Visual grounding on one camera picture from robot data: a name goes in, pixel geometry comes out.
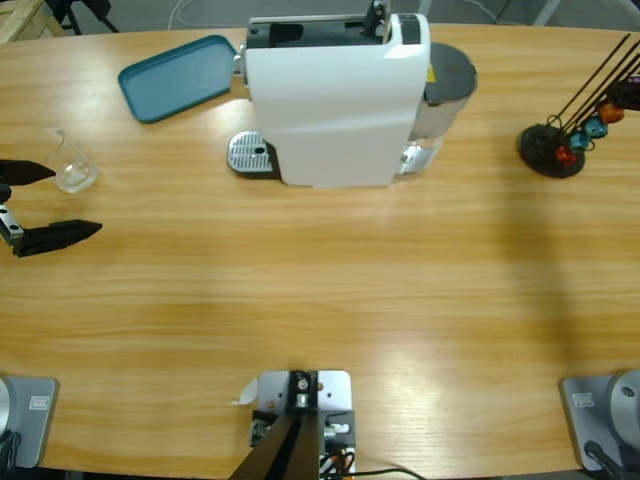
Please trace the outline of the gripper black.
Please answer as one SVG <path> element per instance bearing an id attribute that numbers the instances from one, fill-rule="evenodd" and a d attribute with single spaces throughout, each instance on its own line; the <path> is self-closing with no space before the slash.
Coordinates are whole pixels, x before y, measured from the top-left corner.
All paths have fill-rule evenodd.
<path id="1" fill-rule="evenodd" d="M 29 185 L 54 177 L 56 172 L 29 160 L 1 159 L 0 174 L 1 236 L 8 245 L 13 245 L 14 256 L 22 258 L 65 249 L 88 239 L 102 229 L 101 223 L 69 220 L 24 231 L 7 207 L 12 194 L 10 186 Z"/>

